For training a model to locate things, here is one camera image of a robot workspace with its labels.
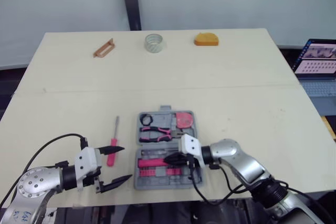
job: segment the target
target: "brown clip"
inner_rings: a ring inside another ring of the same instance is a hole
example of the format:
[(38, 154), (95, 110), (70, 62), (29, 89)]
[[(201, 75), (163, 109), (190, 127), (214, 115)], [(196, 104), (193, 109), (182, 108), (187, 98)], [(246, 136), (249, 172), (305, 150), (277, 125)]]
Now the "brown clip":
[(99, 48), (97, 51), (93, 53), (93, 57), (100, 57), (103, 58), (105, 55), (107, 55), (112, 49), (115, 47), (113, 43), (113, 39), (110, 39), (107, 41), (101, 48)]

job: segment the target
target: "robotic arm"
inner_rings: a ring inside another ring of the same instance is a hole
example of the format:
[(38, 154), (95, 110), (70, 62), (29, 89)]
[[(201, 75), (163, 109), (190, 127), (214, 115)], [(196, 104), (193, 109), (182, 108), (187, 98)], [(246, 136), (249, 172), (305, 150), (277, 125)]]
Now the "robotic arm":
[(94, 185), (96, 193), (112, 190), (132, 175), (114, 179), (112, 183), (104, 185), (99, 181), (101, 156), (123, 150), (119, 146), (101, 148), (84, 147), (75, 158), (75, 165), (68, 166), (68, 162), (60, 162), (53, 168), (36, 167), (24, 173), (18, 184), (13, 202), (6, 209), (0, 224), (11, 223), (42, 223), (49, 199), (63, 190), (75, 187)]
[(307, 216), (309, 219), (308, 222), (301, 223), (323, 224), (296, 195), (275, 181), (262, 164), (243, 152), (236, 141), (223, 139), (210, 146), (201, 147), (198, 139), (185, 134), (182, 136), (179, 151), (192, 155), (198, 160), (200, 167), (219, 163), (227, 165), (237, 179), (246, 188), (250, 188), (253, 199), (260, 202), (272, 217), (281, 219), (294, 209), (299, 209), (305, 213), (305, 221)]

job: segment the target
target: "bread-shaped object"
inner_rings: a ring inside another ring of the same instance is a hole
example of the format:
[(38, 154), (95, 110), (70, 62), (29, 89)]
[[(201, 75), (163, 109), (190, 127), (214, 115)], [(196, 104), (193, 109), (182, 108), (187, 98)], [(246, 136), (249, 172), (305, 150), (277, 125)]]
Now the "bread-shaped object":
[(197, 46), (218, 46), (219, 40), (215, 34), (212, 33), (199, 33), (195, 40)]

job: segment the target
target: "white wall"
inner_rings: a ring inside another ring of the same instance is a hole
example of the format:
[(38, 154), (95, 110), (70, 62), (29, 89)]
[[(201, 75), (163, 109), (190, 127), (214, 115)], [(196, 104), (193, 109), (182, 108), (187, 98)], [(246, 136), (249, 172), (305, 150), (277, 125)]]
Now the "white wall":
[(139, 0), (150, 29), (265, 27), (278, 45), (336, 38), (336, 0)]
[(124, 0), (0, 0), (0, 69), (27, 65), (48, 31), (129, 30)]

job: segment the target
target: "laptop keyboard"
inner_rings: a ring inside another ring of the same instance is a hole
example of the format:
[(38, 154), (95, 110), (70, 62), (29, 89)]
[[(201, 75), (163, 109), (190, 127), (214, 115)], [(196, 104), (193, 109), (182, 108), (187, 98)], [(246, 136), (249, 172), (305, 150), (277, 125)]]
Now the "laptop keyboard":
[(303, 81), (301, 84), (310, 97), (336, 97), (336, 81)]

